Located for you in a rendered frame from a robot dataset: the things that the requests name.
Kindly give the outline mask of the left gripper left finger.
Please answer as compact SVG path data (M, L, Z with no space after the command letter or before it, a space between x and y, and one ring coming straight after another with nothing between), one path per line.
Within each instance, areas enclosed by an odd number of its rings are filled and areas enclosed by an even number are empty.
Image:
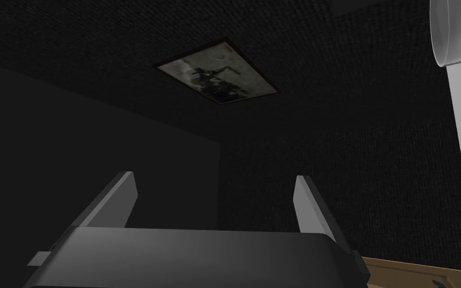
M132 171L121 171L72 223L72 227L123 228L138 198Z

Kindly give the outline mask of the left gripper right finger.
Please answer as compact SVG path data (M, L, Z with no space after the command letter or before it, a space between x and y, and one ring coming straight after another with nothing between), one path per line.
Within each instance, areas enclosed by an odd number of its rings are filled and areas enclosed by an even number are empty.
M301 233L325 234L337 241L335 219L309 176L296 177L293 205Z

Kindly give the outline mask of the tan wooden furniture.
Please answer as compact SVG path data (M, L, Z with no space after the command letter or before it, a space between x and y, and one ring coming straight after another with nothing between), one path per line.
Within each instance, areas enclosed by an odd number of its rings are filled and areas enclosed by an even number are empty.
M461 270L364 257L368 288L461 288Z

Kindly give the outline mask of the framed grey wall picture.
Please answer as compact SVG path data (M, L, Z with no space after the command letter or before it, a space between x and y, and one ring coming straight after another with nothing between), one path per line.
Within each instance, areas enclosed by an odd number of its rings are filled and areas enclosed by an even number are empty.
M158 62L154 68L219 105L280 92L228 38Z

